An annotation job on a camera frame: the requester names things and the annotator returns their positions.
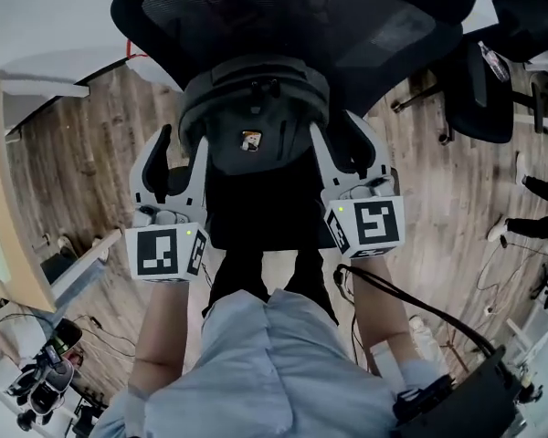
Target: cable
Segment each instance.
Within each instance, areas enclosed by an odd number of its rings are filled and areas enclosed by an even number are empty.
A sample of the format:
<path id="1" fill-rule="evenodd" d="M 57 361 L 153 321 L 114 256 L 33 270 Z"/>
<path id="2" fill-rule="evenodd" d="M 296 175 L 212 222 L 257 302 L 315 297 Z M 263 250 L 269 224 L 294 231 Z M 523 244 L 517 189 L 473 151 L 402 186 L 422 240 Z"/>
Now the cable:
<path id="1" fill-rule="evenodd" d="M 93 331 L 90 331 L 89 329 L 85 329 L 85 328 L 81 328 L 81 330 L 83 332 L 89 332 L 89 334 L 91 334 L 92 336 L 95 336 L 96 338 L 98 338 L 101 342 L 103 342 L 106 346 L 108 346 L 110 349 L 112 350 L 115 350 L 116 352 L 118 352 L 119 354 L 125 356 L 125 357 L 128 357 L 129 359 L 133 359 L 134 357 L 136 357 L 135 355 L 132 355 L 132 354 L 127 354 L 126 352 L 122 352 L 121 350 L 118 350 L 116 349 L 115 347 L 113 347 L 108 341 L 102 339 L 99 335 L 97 335 L 96 333 L 94 333 Z"/>
<path id="2" fill-rule="evenodd" d="M 482 288 L 482 289 L 479 289 L 477 287 L 478 290 L 487 290 L 489 288 L 492 288 L 492 287 L 496 287 L 496 291 L 495 291 L 495 296 L 493 298 L 493 302 L 491 303 L 491 307 L 492 308 L 495 308 L 495 311 L 491 312 L 488 317 L 483 321 L 481 322 L 476 328 L 475 328 L 475 331 L 479 331 L 480 329 L 482 329 L 485 325 L 491 323 L 491 321 L 493 320 L 493 317 L 495 317 L 496 315 L 499 315 L 509 304 L 510 304 L 510 300 L 506 300 L 505 304 L 503 304 L 502 307 L 500 308 L 497 308 L 496 305 L 497 305 L 497 297 L 499 296 L 500 292 L 508 285 L 510 284 L 510 282 L 513 280 L 513 278 L 520 272 L 520 270 L 523 268 L 523 266 L 528 262 L 528 260 L 530 258 L 532 258 L 532 256 L 534 255 L 546 255 L 546 253 L 544 252 L 541 252 L 540 250 L 543 248 L 543 244 L 540 245 L 540 247 L 536 250 L 535 248 L 530 248 L 529 246 L 524 246 L 524 245 L 519 245 L 519 244 L 514 244 L 514 243 L 510 243 L 508 242 L 507 245 L 510 245 L 510 246 L 516 246 L 518 248 L 522 248 L 524 250 L 528 250 L 530 252 L 529 255 L 527 255 L 525 258 L 523 258 L 523 260 L 520 262 L 520 264 L 518 265 L 518 267 L 511 273 L 511 276 L 505 281 L 503 282 L 502 284 L 501 283 L 495 283 L 495 284 L 492 284 L 491 286 L 488 286 L 488 287 L 485 287 L 485 288 Z M 498 250 L 500 246 L 498 245 L 495 250 L 493 251 L 493 253 L 491 254 L 492 256 L 495 254 L 495 252 Z M 491 257 L 490 259 L 488 260 L 488 262 L 485 264 L 485 266 L 483 267 L 483 269 L 481 270 L 481 274 L 484 272 L 484 270 L 486 269 L 487 265 L 490 263 L 491 261 Z M 464 353 L 469 353 L 467 351 L 467 340 L 465 340 L 465 342 L 460 346 L 460 348 L 463 350 Z"/>
<path id="3" fill-rule="evenodd" d="M 418 300 L 417 298 L 412 297 L 411 295 L 407 294 L 404 290 L 394 286 L 392 283 L 386 281 L 385 279 L 373 273 L 370 273 L 369 271 L 365 271 L 358 267 L 347 266 L 343 264 L 338 265 L 337 269 L 335 270 L 333 274 L 333 279 L 335 280 L 335 284 L 337 286 L 341 284 L 341 281 L 343 279 L 343 274 L 341 272 L 342 270 L 353 273 L 354 275 L 360 277 L 363 281 L 367 282 L 368 284 L 371 284 L 372 286 L 380 290 L 383 290 L 385 293 L 392 295 L 393 297 L 400 298 L 401 300 L 407 303 L 415 305 L 419 308 L 423 308 L 426 311 L 429 311 L 430 313 L 433 313 L 441 317 L 451 326 L 453 326 L 454 328 L 457 328 L 459 331 L 465 334 L 469 339 L 471 339 L 475 343 L 475 345 L 477 345 L 487 357 L 490 357 L 495 351 L 495 349 L 493 348 L 493 346 L 488 340 L 486 340 L 478 332 L 476 332 L 475 330 L 467 326 L 465 323 L 449 315 L 449 313 L 446 313 L 437 308 L 431 307 L 428 304 Z"/>
<path id="4" fill-rule="evenodd" d="M 489 267 L 490 265 L 490 262 L 491 260 L 493 259 L 493 256 L 497 253 L 497 251 L 501 248 L 501 243 L 499 243 L 496 247 L 495 247 L 495 250 L 493 250 L 493 253 L 491 253 L 490 255 L 490 259 L 487 260 L 487 263 L 485 263 L 485 265 L 483 265 L 483 268 L 481 269 L 480 273 L 479 273 L 479 277 L 477 277 L 477 286 L 475 287 L 479 292 L 480 291 L 483 291 L 483 290 L 489 290 L 491 289 L 492 287 L 495 287 L 495 286 L 498 286 L 499 284 L 492 284 L 490 286 L 487 286 L 487 287 L 479 287 L 479 284 L 481 282 L 481 278 L 483 277 L 483 274 L 485 274 L 485 270 Z"/>
<path id="5" fill-rule="evenodd" d="M 211 277 L 209 276 L 209 273 L 207 273 L 207 266 L 205 266 L 205 263 L 201 263 L 201 267 L 203 268 L 203 271 L 205 272 L 205 281 L 209 288 L 213 287 L 213 281 L 211 280 Z"/>
<path id="6" fill-rule="evenodd" d="M 113 355 L 111 352 L 108 352 L 107 350 L 104 350 L 104 349 L 102 349 L 102 348 L 96 346 L 95 344 L 93 344 L 92 342 L 89 342 L 88 340 L 82 339 L 81 342 L 85 342 L 88 346 L 91 346 L 91 347 L 93 347 L 95 350 L 99 350 L 100 352 L 103 352 L 104 354 L 109 355 L 110 357 L 113 357 L 114 359 L 121 360 L 121 361 L 123 361 L 123 362 L 126 362 L 126 363 L 132 365 L 132 362 L 131 362 L 131 361 L 126 360 L 126 359 L 124 359 L 123 357 L 118 357 L 117 355 Z"/>
<path id="7" fill-rule="evenodd" d="M 46 323 L 48 323 L 51 329 L 55 330 L 55 326 L 53 325 L 53 322 L 50 319 L 46 319 L 45 317 L 41 317 L 40 315 L 35 315 L 34 313 L 11 313 L 10 315 L 6 315 L 2 319 L 0 319 L 0 323 L 2 323 L 3 321 L 7 321 L 8 319 L 22 318 L 22 317 L 31 317 L 31 318 L 41 319 L 45 321 Z"/>
<path id="8" fill-rule="evenodd" d="M 81 316 L 75 318 L 73 320 L 73 323 L 75 323 L 76 321 L 78 321 L 79 319 L 82 319 L 82 318 L 88 318 L 95 325 L 95 327 L 97 329 L 99 329 L 100 331 L 103 331 L 108 336 L 112 336 L 113 338 L 125 340 L 126 342 L 129 342 L 130 345 L 132 345 L 132 347 L 134 347 L 136 349 L 136 344 L 134 344 L 134 342 L 132 340 L 130 340 L 130 339 L 124 337 L 124 336 L 118 336 L 117 334 L 110 333 L 108 330 L 103 328 L 103 326 L 101 325 L 100 321 L 97 318 L 95 318 L 91 315 L 81 315 Z"/>
<path id="9" fill-rule="evenodd" d="M 355 347 L 355 311 L 353 311 L 353 318 L 351 320 L 351 345 L 353 347 L 353 357 L 355 363 L 359 366 L 359 360 L 357 359 L 357 348 Z"/>

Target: person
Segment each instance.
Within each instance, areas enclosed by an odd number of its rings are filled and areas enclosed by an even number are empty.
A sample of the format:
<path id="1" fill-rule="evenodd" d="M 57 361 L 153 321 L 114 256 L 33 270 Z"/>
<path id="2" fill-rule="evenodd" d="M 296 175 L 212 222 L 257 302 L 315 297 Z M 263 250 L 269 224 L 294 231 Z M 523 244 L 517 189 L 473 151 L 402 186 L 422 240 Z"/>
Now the person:
<path id="1" fill-rule="evenodd" d="M 201 356 L 185 375 L 189 283 L 154 286 L 128 386 L 92 438 L 387 437 L 396 394 L 371 347 L 387 341 L 407 389 L 440 377 L 418 356 L 399 299 L 353 280 L 368 373 L 343 347 L 319 251 L 299 251 L 290 282 L 272 295 L 261 261 L 258 251 L 227 252 L 204 310 Z M 390 280 L 382 257 L 353 264 Z"/>
<path id="2" fill-rule="evenodd" d="M 548 202 L 548 182 L 539 180 L 530 175 L 526 156 L 518 152 L 516 158 L 516 179 L 520 186 L 525 186 L 532 193 L 537 194 Z M 502 235 L 508 232 L 524 235 L 530 238 L 542 238 L 548 240 L 548 216 L 542 219 L 509 219 L 503 215 L 497 223 L 489 230 L 487 239 L 495 242 Z"/>

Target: black cable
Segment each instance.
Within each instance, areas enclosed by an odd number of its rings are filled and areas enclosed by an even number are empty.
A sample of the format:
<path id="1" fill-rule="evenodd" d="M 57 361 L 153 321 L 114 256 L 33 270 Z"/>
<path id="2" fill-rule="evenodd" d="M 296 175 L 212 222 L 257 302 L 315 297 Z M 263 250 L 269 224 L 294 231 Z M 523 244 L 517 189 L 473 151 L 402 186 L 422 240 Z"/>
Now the black cable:
<path id="1" fill-rule="evenodd" d="M 477 287 L 477 290 L 487 290 L 487 289 L 490 289 L 492 287 L 496 287 L 496 291 L 495 291 L 495 296 L 493 298 L 493 302 L 491 304 L 492 307 L 495 307 L 496 304 L 497 304 L 497 297 L 499 296 L 500 292 L 503 290 L 504 287 L 506 287 L 510 282 L 511 280 L 515 277 L 516 274 L 518 274 L 518 272 L 520 271 L 520 269 L 523 268 L 523 266 L 528 262 L 528 260 L 538 254 L 538 255 L 546 255 L 546 253 L 544 252 L 541 252 L 540 250 L 542 249 L 542 246 L 540 246 L 540 248 L 538 248 L 538 250 L 534 249 L 534 248 L 530 248 L 529 246 L 524 246 L 524 245 L 519 245 L 519 244 L 513 244 L 511 242 L 507 242 L 507 245 L 509 246 L 516 246 L 518 248 L 523 248 L 524 250 L 528 250 L 530 251 L 530 254 L 527 255 L 525 258 L 523 258 L 523 260 L 520 262 L 520 264 L 518 265 L 518 267 L 516 269 L 514 269 L 514 271 L 511 273 L 511 276 L 508 277 L 506 279 L 505 282 L 503 283 L 495 283 L 495 284 L 492 284 L 491 286 L 488 286 L 488 287 L 485 287 L 485 288 L 482 288 L 482 289 L 479 289 L 479 287 Z M 500 246 L 498 245 L 495 250 L 493 251 L 493 253 L 491 254 L 491 256 L 493 256 L 495 254 L 495 252 L 497 251 L 497 249 L 499 248 Z M 487 265 L 490 263 L 491 261 L 491 257 L 490 259 L 488 260 L 488 262 L 485 264 L 485 266 L 483 267 L 483 269 L 481 270 L 481 274 L 483 274 L 484 270 L 487 268 Z M 491 323 L 491 321 L 493 320 L 493 316 L 490 315 L 488 318 L 486 318 L 483 322 L 481 322 L 476 328 L 475 328 L 475 331 L 479 332 L 480 329 L 482 329 L 485 325 Z M 463 350 L 464 353 L 469 353 L 469 351 L 467 351 L 467 341 L 465 340 L 465 342 L 460 346 L 460 348 Z"/>
<path id="2" fill-rule="evenodd" d="M 95 317 L 93 317 L 93 316 L 91 316 L 91 315 L 81 315 L 81 316 L 75 318 L 75 319 L 73 320 L 73 322 L 75 323 L 76 321 L 78 321 L 79 319 L 82 319 L 82 318 L 88 318 L 88 319 L 95 325 L 95 327 L 96 327 L 97 329 L 99 329 L 100 331 L 106 333 L 108 336 L 112 336 L 113 338 L 125 340 L 126 342 L 129 342 L 130 345 L 136 349 L 136 344 L 135 344 L 132 340 L 126 338 L 125 336 L 118 336 L 117 334 L 110 333 L 108 330 L 106 330 L 106 329 L 103 328 L 103 326 L 101 325 L 100 321 L 99 321 L 97 318 L 95 318 Z M 78 327 L 79 327 L 81 330 L 88 331 L 87 329 L 84 329 L 84 328 L 82 328 L 82 327 L 79 326 L 79 325 L 78 325 Z"/>
<path id="3" fill-rule="evenodd" d="M 31 317 L 31 318 L 38 318 L 38 319 L 42 319 L 43 321 L 47 322 L 48 325 L 53 329 L 53 331 L 55 331 L 55 326 L 53 325 L 53 323 L 49 320 L 49 319 L 46 319 L 45 317 L 41 317 L 40 315 L 35 315 L 33 313 L 11 313 L 10 315 L 6 315 L 5 317 L 3 317 L 2 319 L 0 319 L 0 323 L 2 323 L 3 321 L 6 321 L 8 319 L 12 319 L 12 318 L 21 318 L 21 317 Z M 88 318 L 92 318 L 92 317 L 89 317 L 88 315 L 81 315 L 80 317 L 76 318 L 76 319 L 79 319 L 79 318 L 83 318 L 83 317 L 88 317 Z M 119 354 L 125 356 L 125 357 L 129 357 L 131 359 L 133 359 L 135 356 L 134 355 L 131 355 L 131 354 L 127 354 L 126 352 L 122 352 L 121 350 L 118 350 L 116 349 L 115 347 L 113 347 L 109 342 L 107 342 L 106 340 L 102 339 L 101 336 L 99 336 L 98 334 L 94 333 L 93 331 L 90 331 L 89 329 L 85 329 L 85 328 L 82 328 L 82 327 L 78 327 L 79 329 L 81 329 L 82 331 L 85 331 L 85 332 L 89 332 L 89 334 L 92 334 L 93 336 L 95 336 L 96 338 L 98 338 L 101 342 L 103 342 L 105 345 L 107 345 L 110 349 L 112 350 L 115 350 L 116 352 L 118 352 Z M 103 328 L 99 328 L 101 329 L 103 332 L 105 332 L 106 334 L 109 334 L 110 336 L 113 336 L 114 338 L 117 338 L 117 339 L 125 339 L 127 340 L 128 342 L 130 342 L 134 348 L 136 348 L 136 345 L 131 341 L 129 340 L 128 338 L 124 338 L 122 336 L 116 336 L 115 334 L 111 334 L 110 332 L 106 331 L 105 329 Z"/>
<path id="4" fill-rule="evenodd" d="M 483 277 L 483 274 L 485 274 L 485 270 L 489 267 L 490 265 L 490 262 L 491 260 L 493 259 L 493 256 L 497 253 L 497 251 L 501 248 L 501 243 L 499 243 L 496 247 L 495 247 L 495 250 L 493 250 L 493 253 L 491 253 L 490 255 L 490 259 L 487 260 L 487 263 L 485 263 L 485 265 L 483 265 L 483 268 L 481 269 L 480 273 L 479 273 L 479 276 L 477 277 L 477 286 L 475 287 L 479 292 L 481 291 L 484 291 L 484 290 L 489 290 L 491 288 L 494 288 L 495 286 L 498 286 L 499 283 L 495 283 L 495 284 L 491 284 L 490 286 L 487 286 L 487 287 L 479 287 L 479 284 L 481 282 L 481 278 Z"/>
<path id="5" fill-rule="evenodd" d="M 34 313 L 11 313 L 10 315 L 6 315 L 2 319 L 0 319 L 0 323 L 2 323 L 3 321 L 7 321 L 8 319 L 22 318 L 22 317 L 42 319 L 43 321 L 48 323 L 48 325 L 51 327 L 51 329 L 53 329 L 53 331 L 55 330 L 55 326 L 53 325 L 53 322 L 50 319 L 46 319 L 45 317 L 41 317 L 40 315 L 35 315 Z"/>
<path id="6" fill-rule="evenodd" d="M 89 329 L 85 329 L 85 328 L 80 328 L 82 331 L 84 332 L 89 332 L 89 334 L 91 334 L 92 336 L 95 336 L 97 339 L 99 339 L 101 342 L 103 342 L 106 346 L 108 346 L 110 349 L 112 350 L 115 350 L 116 352 L 118 352 L 119 354 L 123 355 L 124 357 L 128 357 L 129 359 L 133 359 L 134 357 L 136 357 L 135 355 L 132 355 L 132 354 L 127 354 L 126 352 L 122 352 L 121 350 L 118 350 L 116 349 L 115 347 L 113 347 L 108 341 L 104 340 L 101 338 L 101 336 L 99 336 L 98 334 L 96 334 L 95 332 L 93 331 L 90 331 Z"/>
<path id="7" fill-rule="evenodd" d="M 385 279 L 373 273 L 370 273 L 369 271 L 365 271 L 358 267 L 347 266 L 343 264 L 338 265 L 337 269 L 335 270 L 335 273 L 333 274 L 333 278 L 335 279 L 335 284 L 338 284 L 338 279 L 343 278 L 343 274 L 341 273 L 342 270 L 353 273 L 354 275 L 360 277 L 362 280 L 364 280 L 368 284 L 371 284 L 372 286 L 380 290 L 383 290 L 385 293 L 392 295 L 393 297 L 400 298 L 401 300 L 407 303 L 415 305 L 416 307 L 419 307 L 419 308 L 423 308 L 424 310 L 429 311 L 430 313 L 433 313 L 441 317 L 451 326 L 453 326 L 454 328 L 457 328 L 459 331 L 465 334 L 465 336 L 471 339 L 475 343 L 475 345 L 477 345 L 487 357 L 490 357 L 491 354 L 495 351 L 495 349 L 493 348 L 493 346 L 488 340 L 486 340 L 478 332 L 476 332 L 475 330 L 467 326 L 465 323 L 449 315 L 449 313 L 446 313 L 437 308 L 431 307 L 428 304 L 422 302 L 421 300 L 418 300 L 417 298 L 412 297 L 411 295 L 407 294 L 404 290 L 394 286 L 392 283 L 386 281 Z"/>
<path id="8" fill-rule="evenodd" d="M 113 338 L 125 340 L 126 342 L 129 342 L 136 349 L 136 344 L 132 340 L 125 338 L 124 336 L 117 336 L 115 334 L 111 334 L 109 331 L 106 331 L 104 328 L 100 328 L 100 331 L 105 332 L 108 336 L 112 336 Z"/>
<path id="9" fill-rule="evenodd" d="M 353 311 L 353 319 L 351 320 L 351 345 L 353 346 L 355 363 L 359 365 L 359 360 L 357 359 L 357 348 L 355 347 L 355 311 Z"/>
<path id="10" fill-rule="evenodd" d="M 205 263 L 201 263 L 201 267 L 203 268 L 203 272 L 205 273 L 205 281 L 207 285 L 211 288 L 213 287 L 213 281 L 211 280 L 211 277 L 209 276 L 209 273 L 207 273 L 207 266 L 205 266 Z"/>

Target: wooden panel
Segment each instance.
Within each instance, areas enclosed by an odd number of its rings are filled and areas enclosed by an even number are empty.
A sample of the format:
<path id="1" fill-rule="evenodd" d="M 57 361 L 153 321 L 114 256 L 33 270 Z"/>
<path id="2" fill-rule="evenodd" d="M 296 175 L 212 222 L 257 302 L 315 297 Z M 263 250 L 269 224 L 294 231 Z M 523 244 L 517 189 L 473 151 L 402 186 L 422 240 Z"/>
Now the wooden panel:
<path id="1" fill-rule="evenodd" d="M 515 88 L 527 92 L 528 78 L 513 73 Z M 525 151 L 533 164 L 532 172 L 548 181 L 548 136 L 533 129 L 516 127 L 506 145 L 488 144 L 458 135 L 447 147 L 437 142 L 444 129 L 441 96 L 399 115 L 389 106 L 394 99 L 405 99 L 430 85 L 431 79 L 416 77 L 390 91 L 374 107 L 371 115 L 384 119 L 385 138 L 400 176 L 406 207 L 406 244 L 387 258 L 395 282 L 416 297 L 451 314 L 488 337 L 504 340 L 509 330 L 504 320 L 511 315 L 518 324 L 527 315 L 528 290 L 536 282 L 543 258 L 535 255 L 524 262 L 527 250 L 510 246 L 497 250 L 483 272 L 497 244 L 485 235 L 500 216 L 539 218 L 548 214 L 548 203 L 513 183 L 516 151 Z M 8 145 L 11 171 L 16 184 L 20 210 L 33 241 L 49 232 L 53 239 L 69 234 L 83 248 L 94 235 L 105 234 L 115 226 L 130 225 L 132 202 L 128 177 L 132 163 L 144 142 L 166 122 L 175 125 L 179 97 L 171 90 L 141 80 L 127 68 L 118 68 L 90 83 L 85 99 L 62 99 L 46 109 L 23 129 L 23 140 Z M 520 113 L 527 110 L 518 107 Z M 171 164 L 186 163 L 173 134 Z M 540 242 L 514 235 L 511 242 L 538 248 Z M 294 266 L 293 252 L 272 253 L 264 258 L 266 285 L 283 287 Z M 340 333 L 351 351 L 353 309 L 341 299 L 332 283 L 332 271 L 340 256 L 324 252 L 327 288 L 340 320 Z M 213 276 L 222 252 L 212 251 L 206 262 Z M 500 284 L 499 314 L 485 317 L 484 308 L 493 302 L 495 284 Z M 72 304 L 68 318 L 95 316 L 111 333 L 136 340 L 151 286 L 130 279 L 123 240 L 111 249 L 104 278 L 87 289 Z M 189 337 L 185 368 L 195 364 L 199 354 L 202 317 L 209 287 L 191 287 Z M 410 315 L 416 310 L 408 307 Z M 441 343 L 447 339 L 445 325 L 421 315 L 437 332 Z M 94 330 L 88 320 L 81 326 Z M 116 349 L 133 353 L 122 340 L 100 333 Z M 106 347 L 89 333 L 82 381 L 111 395 L 128 378 L 131 360 Z M 475 359 L 471 345 L 455 335 L 455 345 L 469 362 Z M 452 354 L 450 365 L 459 371 Z"/>
<path id="2" fill-rule="evenodd" d="M 34 308 L 54 311 L 50 286 L 43 275 L 26 236 L 14 195 L 5 150 L 0 94 L 0 245 L 5 254 L 11 280 L 0 283 L 0 297 Z"/>

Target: wooden desk edge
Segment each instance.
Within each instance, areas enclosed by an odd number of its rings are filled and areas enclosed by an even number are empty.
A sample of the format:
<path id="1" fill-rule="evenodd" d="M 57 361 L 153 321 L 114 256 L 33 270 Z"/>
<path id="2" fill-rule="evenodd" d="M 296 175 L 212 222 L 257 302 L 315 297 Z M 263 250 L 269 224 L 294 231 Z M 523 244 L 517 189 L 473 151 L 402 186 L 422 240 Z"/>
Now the wooden desk edge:
<path id="1" fill-rule="evenodd" d="M 55 299 L 50 284 L 38 263 L 18 210 L 6 152 L 2 110 L 0 90 L 0 244 L 12 276 L 9 282 L 0 282 L 0 297 L 33 308 L 55 311 Z"/>

